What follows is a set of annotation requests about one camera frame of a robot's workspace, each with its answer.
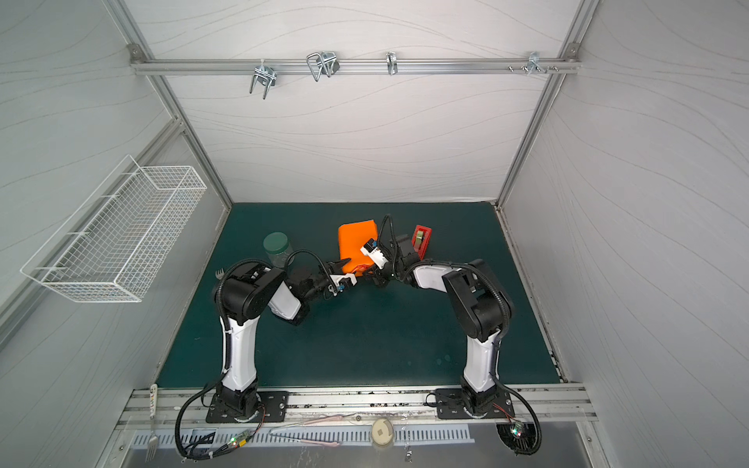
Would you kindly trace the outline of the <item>orange wrapping paper sheet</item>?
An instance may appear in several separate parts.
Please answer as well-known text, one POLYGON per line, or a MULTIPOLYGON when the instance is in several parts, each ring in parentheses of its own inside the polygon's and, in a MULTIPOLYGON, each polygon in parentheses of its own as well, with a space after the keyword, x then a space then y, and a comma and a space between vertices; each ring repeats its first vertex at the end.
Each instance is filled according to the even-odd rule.
POLYGON ((339 259, 348 260, 341 267, 344 274, 353 273, 362 277, 374 265, 374 261, 362 253, 361 249, 370 240, 378 240, 378 226, 373 220, 343 224, 337 232, 339 238, 339 259))

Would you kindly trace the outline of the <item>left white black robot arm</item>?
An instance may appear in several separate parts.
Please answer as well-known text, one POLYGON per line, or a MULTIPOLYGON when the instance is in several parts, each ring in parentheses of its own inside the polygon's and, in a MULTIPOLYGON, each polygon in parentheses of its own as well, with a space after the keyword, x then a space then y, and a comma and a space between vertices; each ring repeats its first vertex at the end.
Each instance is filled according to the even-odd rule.
POLYGON ((215 273, 213 300, 224 329, 222 377, 213 404, 230 417, 248 419, 261 405, 255 360, 257 326, 265 310, 298 325, 309 303, 319 296, 338 296, 357 285, 353 273, 293 277, 264 261, 241 261, 215 273))

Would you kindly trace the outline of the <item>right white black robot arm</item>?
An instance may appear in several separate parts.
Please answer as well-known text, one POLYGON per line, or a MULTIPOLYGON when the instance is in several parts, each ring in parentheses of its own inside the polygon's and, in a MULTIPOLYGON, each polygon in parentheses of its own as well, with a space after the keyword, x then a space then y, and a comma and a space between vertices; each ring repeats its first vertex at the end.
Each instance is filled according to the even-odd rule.
POLYGON ((462 405, 472 417, 488 413, 501 395, 499 347, 514 314, 514 304, 491 267, 483 259, 437 261, 421 259, 415 251, 404 255, 400 248, 383 248, 374 239, 361 248, 361 253, 374 263, 367 272, 384 283, 398 280, 448 296, 466 335, 466 363, 460 380, 462 405))

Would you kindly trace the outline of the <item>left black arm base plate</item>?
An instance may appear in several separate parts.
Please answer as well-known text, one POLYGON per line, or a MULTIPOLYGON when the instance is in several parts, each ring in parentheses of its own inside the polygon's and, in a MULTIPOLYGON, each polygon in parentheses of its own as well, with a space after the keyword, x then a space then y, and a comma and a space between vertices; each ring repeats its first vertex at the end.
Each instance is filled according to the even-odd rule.
POLYGON ((283 422, 286 418, 289 393, 286 391, 259 391, 251 399, 247 411, 232 409, 219 397, 213 396, 206 414, 206 423, 257 423, 283 422))

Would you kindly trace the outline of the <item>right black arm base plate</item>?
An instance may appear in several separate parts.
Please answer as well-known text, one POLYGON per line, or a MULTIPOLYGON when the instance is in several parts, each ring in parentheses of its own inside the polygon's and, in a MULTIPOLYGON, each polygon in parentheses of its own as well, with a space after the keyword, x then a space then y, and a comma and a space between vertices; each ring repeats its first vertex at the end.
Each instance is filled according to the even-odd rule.
POLYGON ((435 409, 441 420, 515 419, 509 393, 497 387, 479 393, 470 387, 437 388, 427 394, 424 403, 435 409))

